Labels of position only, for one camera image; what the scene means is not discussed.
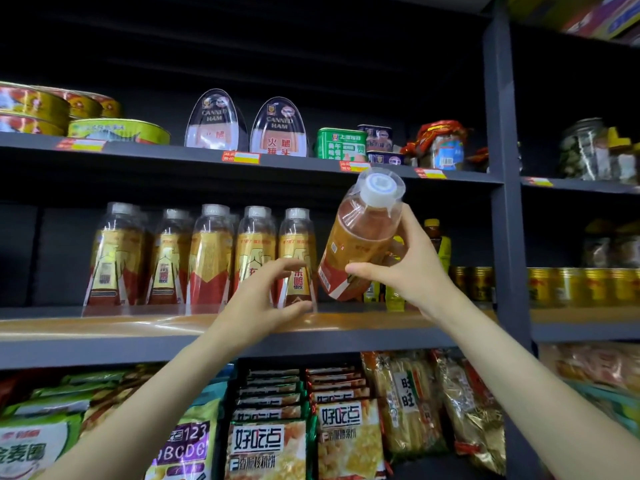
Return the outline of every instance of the person's right hand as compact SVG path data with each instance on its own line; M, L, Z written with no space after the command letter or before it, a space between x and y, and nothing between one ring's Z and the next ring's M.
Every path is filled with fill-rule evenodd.
M393 287L405 300L417 306L421 313L437 321L460 291L444 272L429 236L413 215L411 207L405 203L398 234L403 238L406 248L400 251L396 246L399 243L394 241L391 252L400 255L401 261L394 260L389 267L368 262L349 263L345 271Z

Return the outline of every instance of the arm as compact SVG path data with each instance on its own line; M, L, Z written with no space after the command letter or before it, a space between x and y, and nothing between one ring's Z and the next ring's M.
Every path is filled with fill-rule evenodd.
M393 286L451 336L558 480L636 479L640 442L547 370L460 292L404 205L406 256L347 271Z
M278 259L263 266L238 288L203 335L44 471L39 480L144 477L182 414L224 364L282 323L309 311L308 301L277 310L268 300L274 280L304 265L296 259Z

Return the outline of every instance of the green can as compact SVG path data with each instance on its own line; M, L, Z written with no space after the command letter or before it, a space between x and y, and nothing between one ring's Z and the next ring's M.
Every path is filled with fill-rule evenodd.
M366 162L366 146L367 133L364 131L320 128L316 153L318 158L325 160Z

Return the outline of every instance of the forearm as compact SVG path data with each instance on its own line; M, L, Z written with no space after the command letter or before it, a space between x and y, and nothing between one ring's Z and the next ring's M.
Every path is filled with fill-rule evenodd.
M640 443L456 297L437 320L559 480L636 479Z
M214 324L46 470L41 480L140 480L182 414L235 354Z

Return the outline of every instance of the person's left hand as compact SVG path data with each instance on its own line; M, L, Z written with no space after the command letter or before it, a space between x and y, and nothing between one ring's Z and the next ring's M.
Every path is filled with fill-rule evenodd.
M240 283L209 330L215 334L224 333L234 341L229 345L240 352L265 338L283 323L311 311L310 301L299 301L284 308L274 308L269 302L274 282L288 278L293 271L305 266L304 261L292 258L269 261Z

